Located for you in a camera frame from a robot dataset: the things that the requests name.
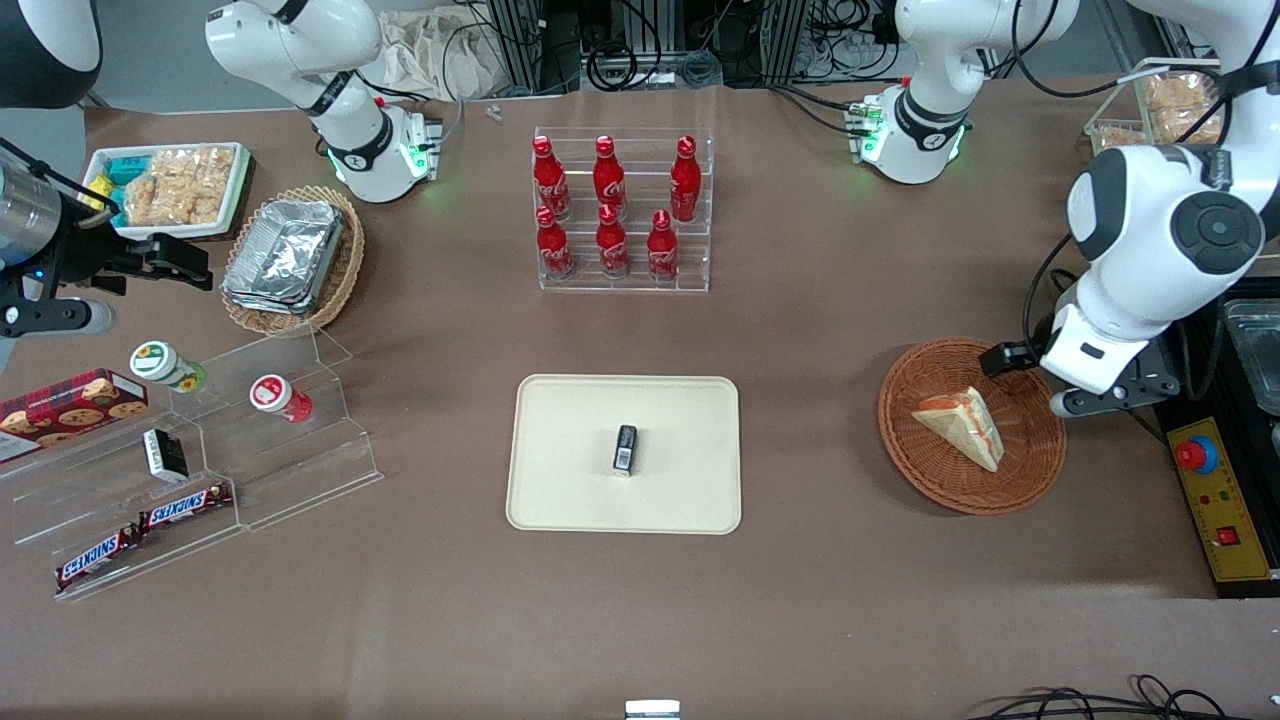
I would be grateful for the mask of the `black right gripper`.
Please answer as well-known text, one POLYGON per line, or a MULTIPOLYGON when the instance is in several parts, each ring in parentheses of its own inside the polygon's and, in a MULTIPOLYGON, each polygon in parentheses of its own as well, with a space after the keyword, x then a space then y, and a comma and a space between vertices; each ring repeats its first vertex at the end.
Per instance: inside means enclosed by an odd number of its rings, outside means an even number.
POLYGON ((65 284, 124 295, 125 278, 174 281, 209 292, 212 273, 209 254, 172 236, 150 236, 146 247, 120 237, 110 211, 87 205, 59 205, 38 210, 38 299, 54 299, 65 284))

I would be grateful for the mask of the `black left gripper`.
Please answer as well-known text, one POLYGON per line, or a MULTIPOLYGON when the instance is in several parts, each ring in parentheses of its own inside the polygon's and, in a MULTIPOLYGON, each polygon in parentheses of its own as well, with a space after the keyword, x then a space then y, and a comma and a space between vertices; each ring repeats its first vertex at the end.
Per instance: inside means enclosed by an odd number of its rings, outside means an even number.
MULTIPOLYGON (((988 378, 1037 369, 1039 355, 1028 343, 997 343, 986 351, 980 369, 988 378)), ((1123 369, 1107 401, 1164 401, 1183 389, 1180 372, 1165 338, 1155 338, 1123 369)))

